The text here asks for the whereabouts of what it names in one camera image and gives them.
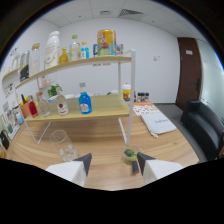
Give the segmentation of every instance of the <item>jar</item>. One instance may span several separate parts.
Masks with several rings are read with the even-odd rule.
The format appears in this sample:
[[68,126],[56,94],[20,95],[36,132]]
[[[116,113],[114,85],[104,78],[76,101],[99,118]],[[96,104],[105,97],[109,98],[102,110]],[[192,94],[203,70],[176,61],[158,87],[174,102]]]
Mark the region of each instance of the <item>jar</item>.
[[130,101],[130,97],[131,97],[131,85],[129,84],[125,84],[122,87],[123,89],[123,98],[125,101]]
[[114,30],[100,30],[97,34],[98,56],[117,55],[116,32]]
[[33,76],[40,72],[40,43],[36,43],[32,46],[30,54],[30,76]]
[[45,69],[59,64],[59,31],[49,34],[49,39],[45,48]]

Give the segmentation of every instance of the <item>wall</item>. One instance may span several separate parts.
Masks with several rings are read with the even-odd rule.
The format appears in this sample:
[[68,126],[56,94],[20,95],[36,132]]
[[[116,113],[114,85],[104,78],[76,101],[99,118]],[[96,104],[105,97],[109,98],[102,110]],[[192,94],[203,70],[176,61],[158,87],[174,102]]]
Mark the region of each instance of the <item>wall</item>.
[[[97,32],[104,28],[112,28],[116,31],[117,42],[124,44],[124,51],[131,48],[136,50],[136,86],[137,92],[149,92],[150,100],[154,103],[174,103],[176,100],[180,58],[177,38],[146,23],[118,19],[104,18],[85,20],[78,23],[70,24],[62,28],[58,28],[44,20],[38,20],[18,39],[12,49],[18,47],[18,51],[22,54],[24,51],[31,50],[34,43],[40,43],[41,69],[43,69],[44,49],[50,32],[59,30],[60,35],[60,54],[62,47],[67,47],[71,43],[73,34],[78,35],[78,40],[87,42],[90,50],[90,57],[93,56],[92,46],[97,42]],[[154,61],[154,56],[160,56],[160,61]],[[5,64],[8,67],[12,63],[12,57],[6,58]],[[122,84],[130,83],[131,64],[123,64],[121,66]],[[5,83],[11,81],[18,82],[18,74],[4,80]],[[88,92],[107,94],[109,91],[118,89],[118,66],[101,67],[77,67],[65,69],[62,72],[51,75],[54,84],[59,83],[62,86],[63,94],[78,94],[79,83],[86,82]],[[19,88],[18,93],[27,95],[35,95],[38,91],[36,81]],[[6,102],[4,94],[0,91],[0,114],[2,105]],[[7,98],[11,105],[15,95]]]
[[224,121],[224,72],[215,51],[203,41],[197,41],[201,55],[203,80],[201,100]]
[[[15,44],[12,46],[11,50],[9,51],[9,54],[5,58],[4,63],[2,64],[2,70],[1,70],[1,80],[4,75],[4,68],[8,69],[9,66],[12,64],[12,59],[13,57],[10,56],[10,52],[14,48],[18,48],[18,52],[20,53],[20,56],[23,52],[29,50],[31,51],[33,44],[35,43],[40,43],[40,60],[41,60],[41,70],[44,68],[44,49],[45,45],[48,39],[48,35],[50,32],[58,30],[59,28],[47,21],[44,20],[38,20],[35,23],[33,23],[30,27],[27,28],[27,30],[21,35],[18,40],[15,42]],[[14,73],[10,75],[9,77],[6,77],[3,80],[3,85],[0,87],[0,114],[3,112],[2,105],[8,101],[9,102],[9,107],[12,107],[12,101],[15,99],[15,94],[11,94],[7,98],[5,98],[5,93],[3,92],[4,87],[12,82],[19,82],[19,74]],[[36,95],[36,92],[38,92],[38,87],[36,84],[36,80],[30,82],[29,84],[22,86],[17,90],[18,94],[24,94],[24,96],[28,96],[32,94],[33,96]]]

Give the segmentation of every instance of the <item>black chair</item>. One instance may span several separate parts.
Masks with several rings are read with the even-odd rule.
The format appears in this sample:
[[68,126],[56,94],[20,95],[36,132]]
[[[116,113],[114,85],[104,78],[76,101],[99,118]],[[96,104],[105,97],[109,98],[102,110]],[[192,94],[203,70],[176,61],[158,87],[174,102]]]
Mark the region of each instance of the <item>black chair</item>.
[[219,158],[224,146],[224,126],[201,101],[187,101],[181,121],[203,150],[208,161]]

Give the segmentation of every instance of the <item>paper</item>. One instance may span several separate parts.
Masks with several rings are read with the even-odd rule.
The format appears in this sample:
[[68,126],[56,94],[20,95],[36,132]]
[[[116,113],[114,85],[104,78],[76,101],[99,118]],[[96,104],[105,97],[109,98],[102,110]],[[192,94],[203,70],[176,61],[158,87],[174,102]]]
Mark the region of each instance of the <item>paper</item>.
[[160,111],[153,104],[134,104],[134,111],[137,116],[141,114],[160,113]]

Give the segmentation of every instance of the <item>plastic bottle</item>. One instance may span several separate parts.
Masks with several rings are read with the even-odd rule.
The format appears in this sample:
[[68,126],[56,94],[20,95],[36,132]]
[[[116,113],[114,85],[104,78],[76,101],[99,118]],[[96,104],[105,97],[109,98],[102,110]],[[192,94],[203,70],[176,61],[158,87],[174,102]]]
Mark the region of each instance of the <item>plastic bottle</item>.
[[49,39],[45,48],[45,69],[59,64],[59,31],[49,34]]
[[32,46],[30,54],[30,76],[33,76],[40,72],[40,43],[36,43]]
[[58,108],[58,113],[61,116],[64,116],[69,113],[68,104],[66,102],[65,97],[60,93],[61,87],[56,88],[57,91],[57,98],[56,98],[56,104]]
[[82,42],[81,59],[89,58],[89,48],[86,47],[86,41]]
[[86,93],[86,84],[84,82],[80,83],[80,97],[79,97],[79,107],[82,114],[89,114],[92,112],[91,98]]
[[72,36],[72,43],[70,45],[70,50],[69,50],[70,61],[80,59],[81,50],[80,50],[80,44],[78,43],[77,39],[78,39],[77,35]]
[[59,58],[59,63],[63,64],[63,63],[66,63],[66,62],[69,62],[68,54],[66,53],[66,47],[63,47],[62,48],[62,54],[61,54],[61,56]]
[[29,109],[33,117],[36,117],[38,115],[38,111],[37,111],[35,103],[33,102],[32,96],[29,96]]
[[49,107],[49,104],[47,102],[46,99],[44,99],[43,97],[43,93],[42,92],[39,92],[39,107],[40,107],[40,112],[41,112],[41,115],[43,117],[47,117],[48,115],[51,114],[51,111],[50,111],[50,107]]

